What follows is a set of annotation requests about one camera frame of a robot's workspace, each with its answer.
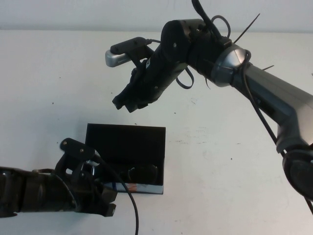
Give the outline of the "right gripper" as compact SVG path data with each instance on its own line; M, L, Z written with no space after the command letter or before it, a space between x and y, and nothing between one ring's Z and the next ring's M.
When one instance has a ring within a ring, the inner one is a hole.
M129 113L145 108L157 101L186 67L186 63L169 61L161 47L157 47L144 65L144 71L135 76L134 85L129 83L112 102L118 110L125 106Z

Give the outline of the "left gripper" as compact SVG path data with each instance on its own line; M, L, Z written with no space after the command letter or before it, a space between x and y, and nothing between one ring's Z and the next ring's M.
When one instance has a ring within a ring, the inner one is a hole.
M75 170L71 177L73 196L78 213L104 213L104 217L114 215L114 204L117 192L112 188L103 187L98 190L91 174Z

